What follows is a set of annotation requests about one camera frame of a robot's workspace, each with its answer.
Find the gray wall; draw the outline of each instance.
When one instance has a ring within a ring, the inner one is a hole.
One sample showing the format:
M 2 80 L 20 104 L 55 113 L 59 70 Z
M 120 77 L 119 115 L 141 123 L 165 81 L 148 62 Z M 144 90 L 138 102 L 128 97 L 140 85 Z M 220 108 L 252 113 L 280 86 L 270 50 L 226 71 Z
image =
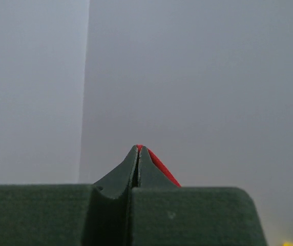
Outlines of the gray wall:
M 134 144 L 293 240 L 293 1 L 91 1 L 80 181 Z
M 88 7 L 0 1 L 0 183 L 78 181 Z

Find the red object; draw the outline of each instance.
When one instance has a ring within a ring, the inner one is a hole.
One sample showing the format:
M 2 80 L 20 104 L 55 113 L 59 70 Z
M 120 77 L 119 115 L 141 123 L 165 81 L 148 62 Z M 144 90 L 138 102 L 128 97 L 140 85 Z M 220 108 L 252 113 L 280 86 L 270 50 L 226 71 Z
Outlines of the red object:
M 138 148 L 138 152 L 141 151 L 143 145 L 136 145 Z M 170 173 L 170 171 L 167 169 L 167 167 L 161 162 L 161 160 L 151 151 L 148 149 L 149 155 L 151 157 L 151 160 L 153 164 L 175 185 L 178 187 L 181 187 L 179 182 L 176 180 L 176 178 Z

